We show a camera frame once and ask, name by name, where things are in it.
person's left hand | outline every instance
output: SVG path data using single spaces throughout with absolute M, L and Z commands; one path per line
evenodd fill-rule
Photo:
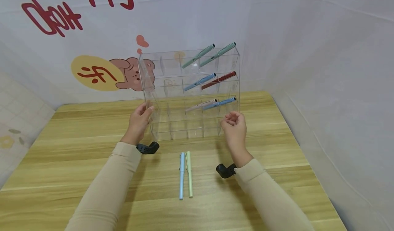
M 152 112 L 155 110 L 150 102 L 148 102 L 148 109 L 146 109 L 145 102 L 140 104 L 137 109 L 132 112 L 129 120 L 129 127 L 121 142 L 130 145 L 137 145 L 144 137 L 145 129 L 148 126 L 148 120 Z

black clip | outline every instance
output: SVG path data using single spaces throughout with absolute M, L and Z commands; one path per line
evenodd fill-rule
M 235 175 L 234 168 L 236 168 L 235 164 L 231 164 L 228 168 L 226 168 L 226 166 L 224 166 L 224 164 L 219 164 L 216 167 L 216 171 L 220 174 L 220 176 L 223 179 L 226 179 L 228 177 Z
M 140 153 L 142 154 L 155 154 L 159 147 L 159 144 L 153 141 L 149 146 L 138 144 L 137 150 L 140 151 Z

white wall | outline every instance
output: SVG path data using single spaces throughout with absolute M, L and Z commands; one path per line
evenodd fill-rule
M 53 114 L 39 97 L 0 71 L 0 188 Z
M 394 0 L 252 0 L 249 18 L 242 79 L 272 94 L 347 228 L 393 230 Z
M 52 107 L 66 103 L 104 102 L 143 98 L 141 91 L 119 89 L 96 91 L 78 82 L 70 69 L 75 57 L 93 55 L 104 60 L 138 57 L 143 53 L 217 48 L 236 42 L 240 52 L 246 39 L 251 0 L 36 0 L 47 10 L 67 3 L 81 18 L 82 29 L 43 33 L 22 9 L 32 0 L 0 0 L 0 59 L 2 69 L 23 83 Z M 51 31 L 41 16 L 31 15 L 46 31 Z M 149 43 L 140 46 L 142 35 Z

pink heart sticker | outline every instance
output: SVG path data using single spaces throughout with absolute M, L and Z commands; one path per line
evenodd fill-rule
M 148 47 L 148 42 L 145 41 L 145 38 L 142 35 L 137 36 L 137 44 L 142 47 Z

light blue pen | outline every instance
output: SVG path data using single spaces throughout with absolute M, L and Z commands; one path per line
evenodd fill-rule
M 234 101 L 236 101 L 236 98 L 232 97 L 230 99 L 226 99 L 226 100 L 223 100 L 223 101 L 216 102 L 216 103 L 210 104 L 208 106 L 205 106 L 205 107 L 203 107 L 203 110 L 207 110 L 207 109 L 210 109 L 210 108 L 213 108 L 213 107 L 222 106 L 222 105 L 228 104 L 230 102 L 234 102 Z
M 191 84 L 191 85 L 189 85 L 189 86 L 186 86 L 183 90 L 184 90 L 184 91 L 190 90 L 190 89 L 192 89 L 193 87 L 196 87 L 196 86 L 198 86 L 198 85 L 201 85 L 202 83 L 207 82 L 208 80 L 213 79 L 213 78 L 215 78 L 215 77 L 216 77 L 216 74 L 215 74 L 215 73 L 212 73 L 212 74 L 210 74 L 210 75 L 207 75 L 207 76 L 205 76 L 204 78 L 202 78 L 201 80 L 199 80 L 199 81 L 197 81 L 197 82 L 195 82 L 195 83 L 193 83 L 193 84 Z
M 179 179 L 179 199 L 183 200 L 183 176 L 185 174 L 185 153 L 181 153 L 181 166 L 179 167 L 179 172 L 181 172 L 181 177 Z
M 207 60 L 205 60 L 203 63 L 200 63 L 200 67 L 207 65 L 208 63 L 212 62 L 213 60 L 215 60 L 216 58 L 220 57 L 221 55 L 225 54 L 226 52 L 228 52 L 229 50 L 231 50 L 232 48 L 236 47 L 236 43 L 231 43 L 229 45 L 227 45 L 226 47 L 224 47 L 223 49 L 219 50 L 218 52 L 216 52 L 216 54 L 213 57 L 208 58 Z
M 182 68 L 185 68 L 185 67 L 189 66 L 190 64 L 195 62 L 197 59 L 201 58 L 203 55 L 205 55 L 206 53 L 210 52 L 213 48 L 215 48 L 215 44 L 211 44 L 210 46 L 206 47 L 204 50 L 200 51 L 200 53 L 197 54 L 195 57 L 190 59 L 189 62 L 187 62 L 184 65 L 182 65 Z

